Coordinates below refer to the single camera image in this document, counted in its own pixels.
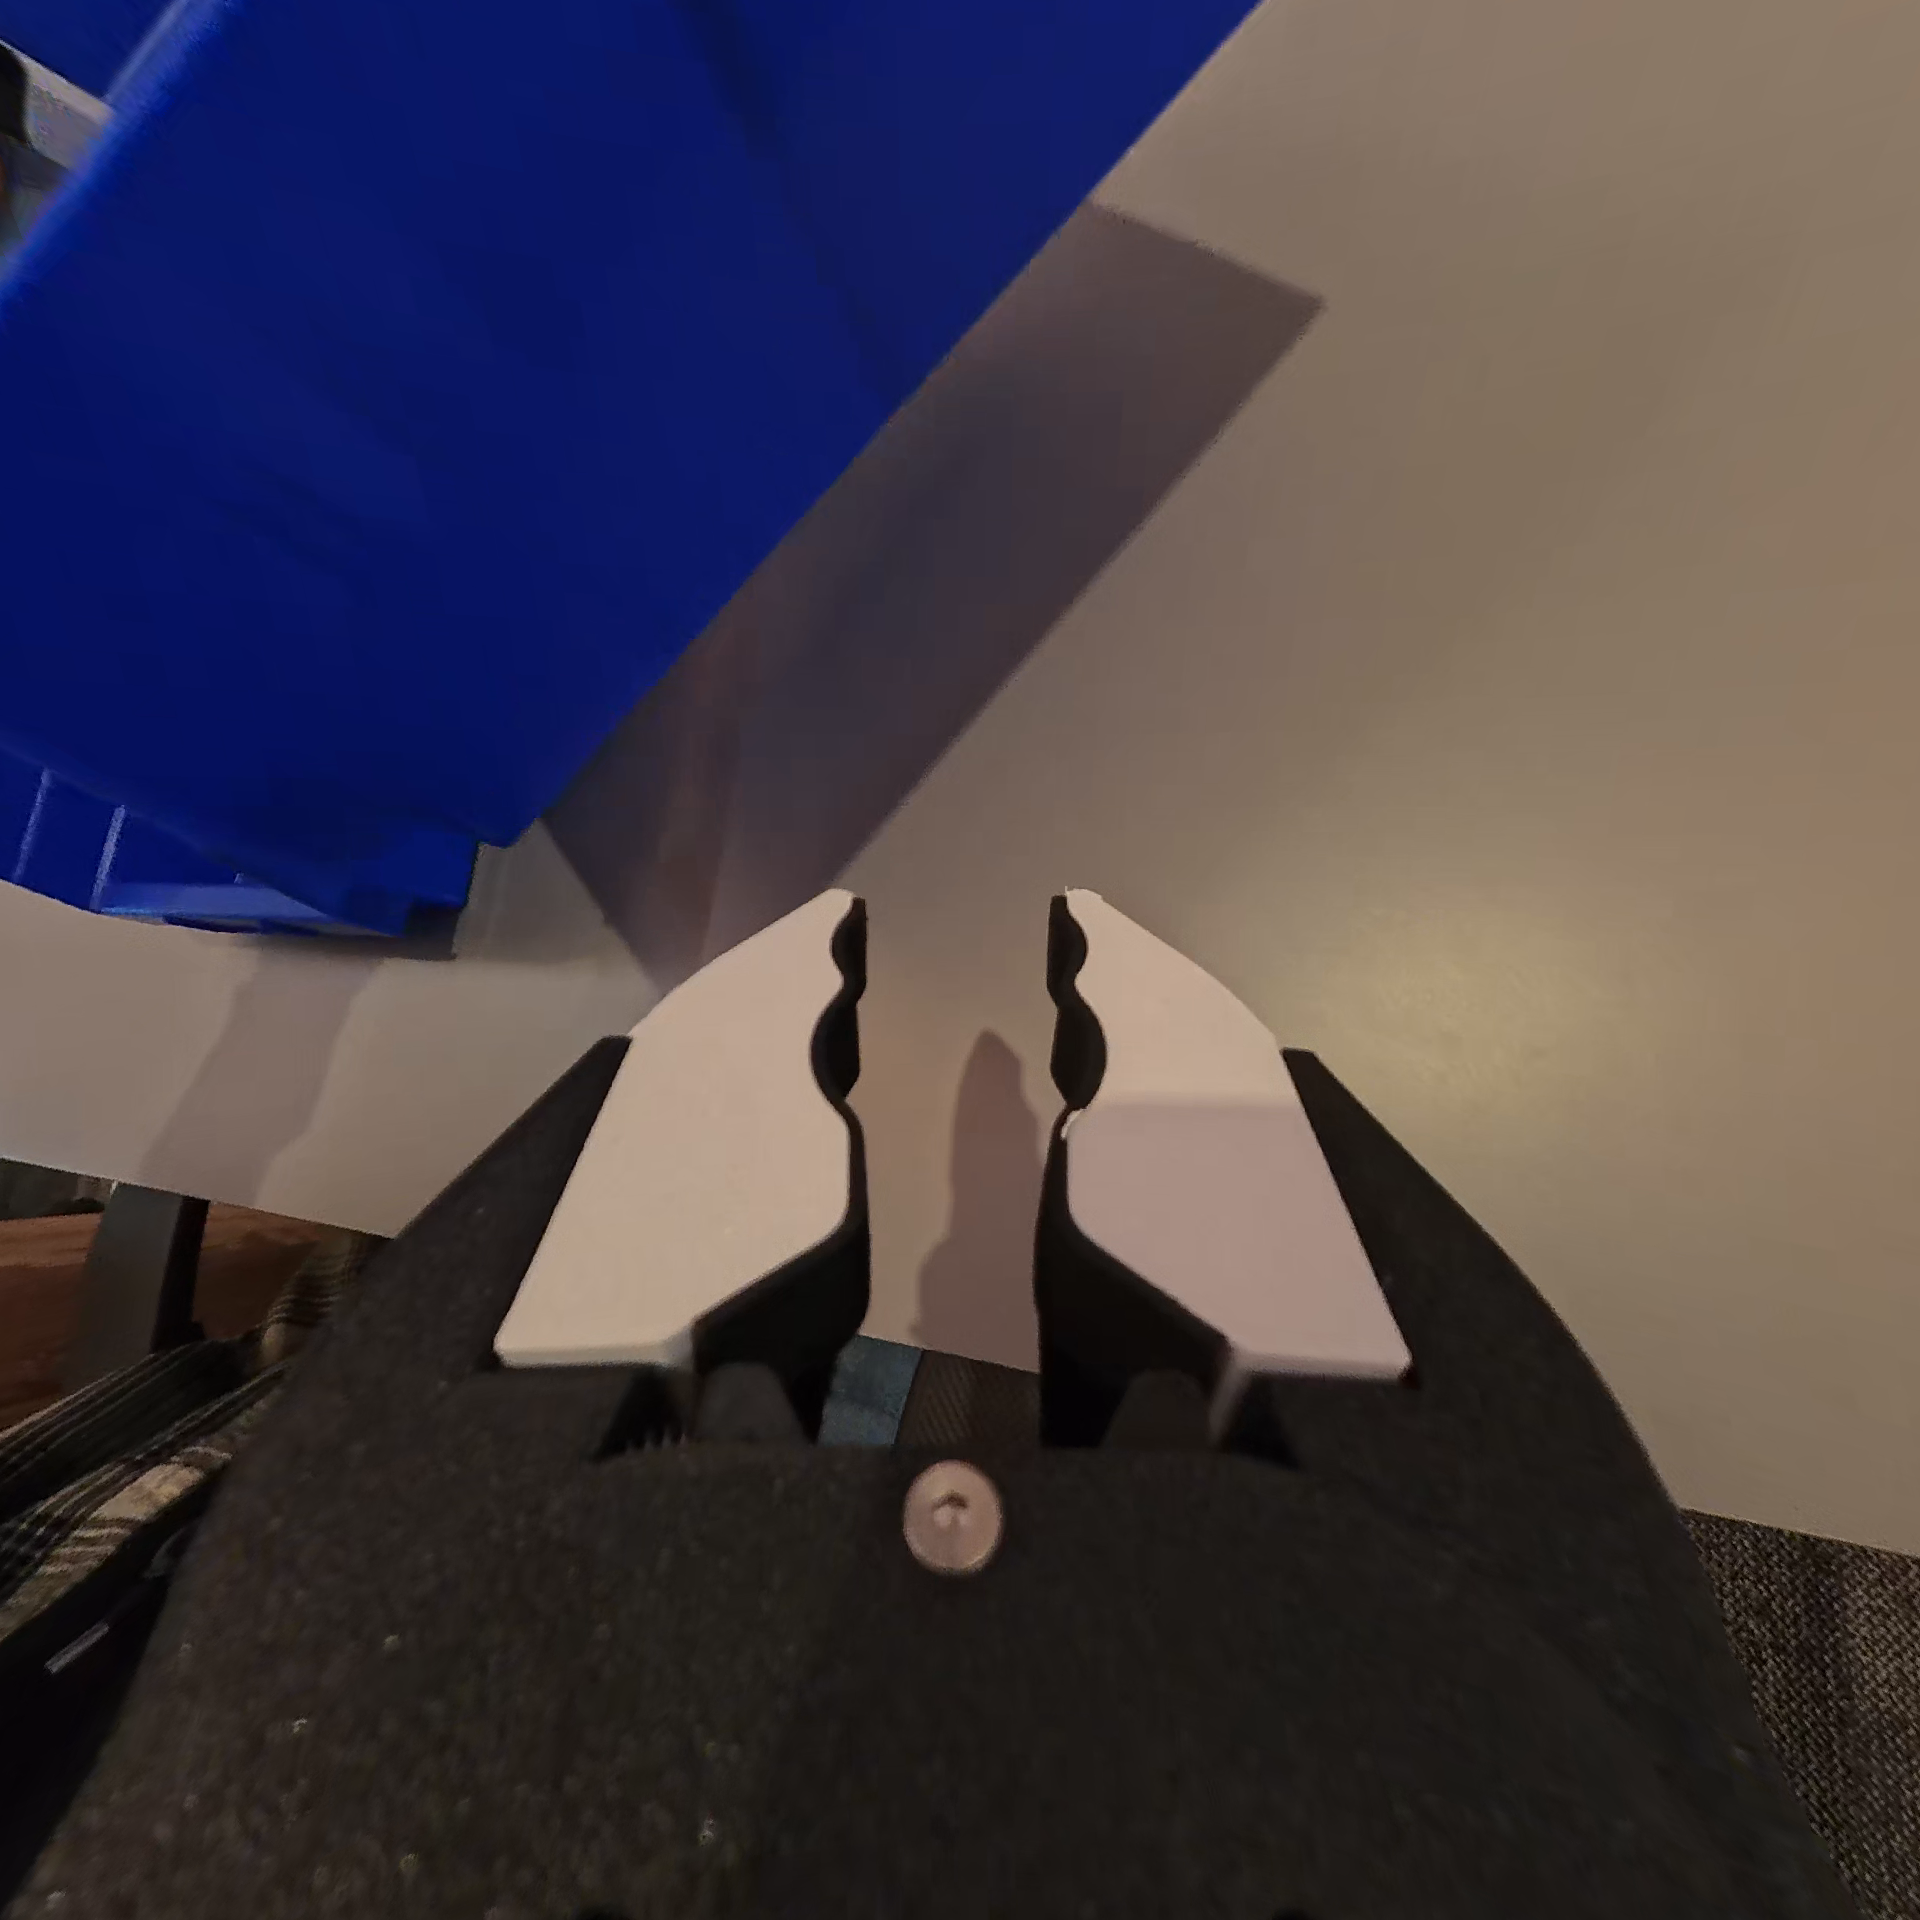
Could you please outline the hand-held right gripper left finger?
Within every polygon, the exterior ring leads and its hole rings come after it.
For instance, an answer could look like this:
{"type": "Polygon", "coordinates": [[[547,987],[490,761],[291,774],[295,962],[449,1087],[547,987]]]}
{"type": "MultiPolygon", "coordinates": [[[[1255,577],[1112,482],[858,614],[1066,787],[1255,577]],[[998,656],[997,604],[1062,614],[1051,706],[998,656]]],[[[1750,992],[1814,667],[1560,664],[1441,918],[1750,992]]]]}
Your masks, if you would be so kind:
{"type": "Polygon", "coordinates": [[[829,887],[666,992],[625,1052],[497,1324],[502,1370],[722,1360],[750,1295],[856,1220],[866,907],[829,887]]]}

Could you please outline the blue plastic bin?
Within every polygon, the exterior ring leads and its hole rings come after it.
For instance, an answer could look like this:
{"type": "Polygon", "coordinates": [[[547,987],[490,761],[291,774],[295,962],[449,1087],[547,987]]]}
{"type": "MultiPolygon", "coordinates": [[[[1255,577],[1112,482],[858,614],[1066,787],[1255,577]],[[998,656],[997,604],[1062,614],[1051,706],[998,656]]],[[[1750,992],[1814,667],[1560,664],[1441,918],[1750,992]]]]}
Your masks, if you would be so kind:
{"type": "Polygon", "coordinates": [[[461,905],[1251,12],[5,6],[5,876],[461,905]]]}

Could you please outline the person's plaid shirt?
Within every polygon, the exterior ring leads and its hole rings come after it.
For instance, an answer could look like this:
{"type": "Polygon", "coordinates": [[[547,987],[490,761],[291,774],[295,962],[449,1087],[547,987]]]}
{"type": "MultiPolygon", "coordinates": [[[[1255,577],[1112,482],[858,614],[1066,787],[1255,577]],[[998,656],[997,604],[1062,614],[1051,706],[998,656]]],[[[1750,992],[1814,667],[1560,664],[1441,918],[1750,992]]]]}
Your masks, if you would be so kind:
{"type": "Polygon", "coordinates": [[[59,1651],[200,1515],[382,1238],[326,1238],[265,1319],[87,1383],[5,1433],[5,1666],[59,1651]]]}

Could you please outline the grey table leg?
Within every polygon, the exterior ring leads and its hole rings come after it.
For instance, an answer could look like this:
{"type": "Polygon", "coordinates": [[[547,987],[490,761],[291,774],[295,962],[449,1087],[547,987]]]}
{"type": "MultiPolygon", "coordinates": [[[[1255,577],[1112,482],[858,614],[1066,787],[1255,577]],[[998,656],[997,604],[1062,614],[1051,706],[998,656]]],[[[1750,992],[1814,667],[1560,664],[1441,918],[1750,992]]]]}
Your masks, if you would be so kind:
{"type": "Polygon", "coordinates": [[[103,1376],[200,1335],[193,1316],[208,1201],[115,1184],[87,1250],[74,1379],[103,1376]]]}

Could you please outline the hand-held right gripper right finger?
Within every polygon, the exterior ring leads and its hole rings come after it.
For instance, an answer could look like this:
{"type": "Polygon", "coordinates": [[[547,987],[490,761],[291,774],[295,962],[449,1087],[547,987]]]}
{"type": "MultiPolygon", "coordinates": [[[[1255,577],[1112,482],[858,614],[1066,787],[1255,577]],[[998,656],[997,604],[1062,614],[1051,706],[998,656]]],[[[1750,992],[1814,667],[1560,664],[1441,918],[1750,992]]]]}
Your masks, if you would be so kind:
{"type": "Polygon", "coordinates": [[[1273,1379],[1408,1386],[1288,1058],[1217,978],[1101,894],[1047,907],[1040,1428],[1105,1433],[1146,1376],[1234,1433],[1273,1379]]]}

